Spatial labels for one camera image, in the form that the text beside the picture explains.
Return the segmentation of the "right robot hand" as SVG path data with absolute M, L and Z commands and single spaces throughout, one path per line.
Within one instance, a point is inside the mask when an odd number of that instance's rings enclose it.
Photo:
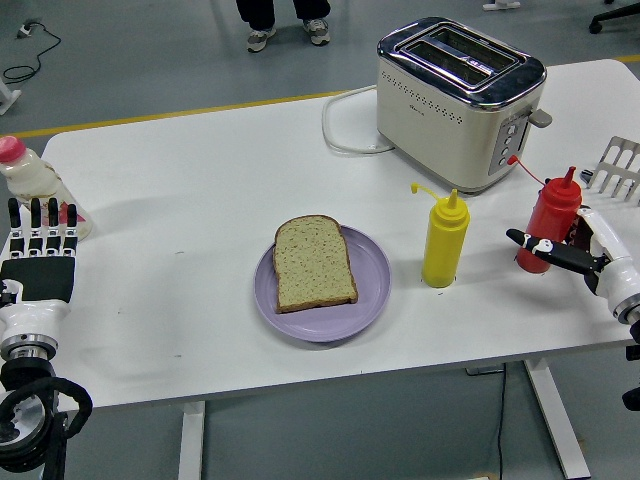
M 538 259 L 582 275 L 589 290 L 607 301 L 620 323 L 632 327 L 639 322 L 639 272 L 619 235 L 596 210 L 577 211 L 568 242 L 517 229 L 509 229 L 506 235 Z

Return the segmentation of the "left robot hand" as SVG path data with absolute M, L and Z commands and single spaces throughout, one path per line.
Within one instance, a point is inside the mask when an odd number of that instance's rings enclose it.
M 8 201 L 8 258 L 1 263 L 2 341 L 57 344 L 62 321 L 70 313 L 74 288 L 78 213 L 74 204 L 60 209 L 31 200 L 29 227 L 22 225 L 19 201 Z

